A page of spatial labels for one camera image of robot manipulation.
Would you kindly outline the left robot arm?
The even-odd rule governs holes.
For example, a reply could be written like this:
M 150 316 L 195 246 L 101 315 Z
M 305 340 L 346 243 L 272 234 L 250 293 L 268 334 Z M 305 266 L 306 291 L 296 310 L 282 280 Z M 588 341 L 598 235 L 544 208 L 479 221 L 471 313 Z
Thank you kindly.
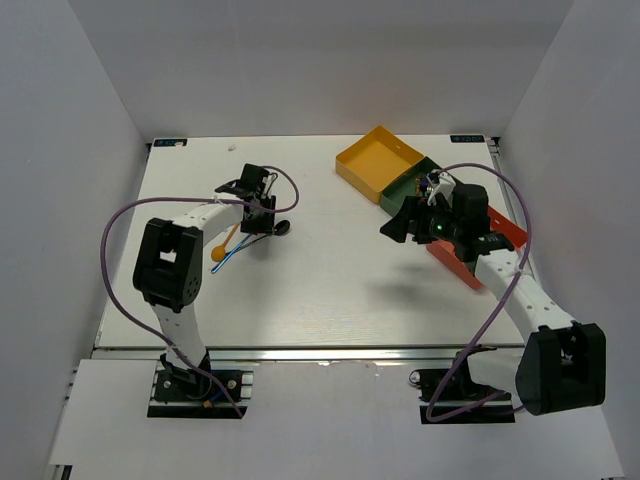
M 272 182 L 273 174 L 266 168 L 246 164 L 239 179 L 215 190 L 210 203 L 171 220 L 153 218 L 145 226 L 133 286 L 172 342 L 161 363 L 188 398 L 202 398 L 211 387 L 208 353 L 194 308 L 202 287 L 205 246 L 235 227 L 247 235 L 272 233 Z

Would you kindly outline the black spoon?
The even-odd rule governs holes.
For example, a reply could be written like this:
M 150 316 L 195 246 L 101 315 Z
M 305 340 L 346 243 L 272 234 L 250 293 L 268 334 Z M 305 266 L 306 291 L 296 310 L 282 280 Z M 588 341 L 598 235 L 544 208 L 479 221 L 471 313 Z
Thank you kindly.
M 263 239 L 267 239 L 270 237 L 281 237 L 284 236 L 286 234 L 289 233 L 291 228 L 291 223 L 289 220 L 281 220 L 279 221 L 277 224 L 274 225 L 273 229 L 268 232 L 268 233 L 264 233 L 258 237 L 256 237 L 255 239 L 251 240 L 249 243 L 246 244 L 246 246 L 252 245 L 260 240 Z

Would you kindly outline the wooden yellow spoon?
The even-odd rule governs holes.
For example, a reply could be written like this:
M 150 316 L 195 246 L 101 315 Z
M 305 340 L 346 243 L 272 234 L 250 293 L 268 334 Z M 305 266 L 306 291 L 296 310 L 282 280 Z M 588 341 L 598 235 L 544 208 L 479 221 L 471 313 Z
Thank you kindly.
M 233 236 L 235 235 L 236 231 L 238 230 L 238 228 L 240 227 L 240 224 L 236 224 L 234 225 L 231 230 L 228 232 L 228 234 L 226 235 L 225 239 L 217 246 L 215 246 L 212 251 L 211 251 L 211 259 L 216 262 L 216 263 L 220 263 L 222 262 L 228 252 L 227 252 L 227 245 L 230 242 L 230 240 L 233 238 Z

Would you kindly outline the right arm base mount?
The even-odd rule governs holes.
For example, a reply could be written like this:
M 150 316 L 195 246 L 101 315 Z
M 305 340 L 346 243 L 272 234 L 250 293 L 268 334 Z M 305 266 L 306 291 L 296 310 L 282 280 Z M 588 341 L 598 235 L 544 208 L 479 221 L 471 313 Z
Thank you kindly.
M 447 368 L 420 368 L 413 370 L 408 376 L 408 383 L 418 392 L 420 422 L 431 425 L 427 418 L 427 410 L 436 388 L 447 373 Z M 444 387 L 433 407 L 434 417 L 444 416 L 458 408 L 466 407 L 493 395 L 496 389 L 490 386 L 473 383 L 466 363 L 460 367 Z M 515 406 L 512 396 L 504 393 L 489 402 L 483 403 L 473 410 L 465 410 L 459 415 L 443 419 L 437 425 L 481 425 L 511 424 L 515 416 L 524 407 Z

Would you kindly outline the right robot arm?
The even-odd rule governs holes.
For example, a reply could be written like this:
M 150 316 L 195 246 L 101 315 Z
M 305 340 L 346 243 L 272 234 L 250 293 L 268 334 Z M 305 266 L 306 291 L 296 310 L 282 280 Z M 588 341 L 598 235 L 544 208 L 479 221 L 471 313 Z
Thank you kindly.
M 380 232 L 397 243 L 450 243 L 464 270 L 497 299 L 524 341 L 521 355 L 509 355 L 475 341 L 459 352 L 447 388 L 472 399 L 500 391 L 517 397 L 532 415 L 603 403 L 606 390 L 606 337 L 596 324 L 583 324 L 557 305 L 519 262 L 507 236 L 492 228 L 489 199 L 477 184 L 438 184 L 404 199 Z

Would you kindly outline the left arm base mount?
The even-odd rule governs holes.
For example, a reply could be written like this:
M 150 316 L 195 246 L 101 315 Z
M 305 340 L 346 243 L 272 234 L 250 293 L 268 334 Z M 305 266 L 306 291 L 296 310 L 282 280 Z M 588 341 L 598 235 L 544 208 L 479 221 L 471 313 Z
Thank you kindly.
M 242 414 L 252 395 L 254 372 L 241 369 L 214 369 L 212 374 L 223 384 Z M 149 396 L 147 417 L 152 419 L 231 419 L 239 420 L 234 407 L 221 388 L 208 378 L 194 381 L 179 379 L 156 363 Z

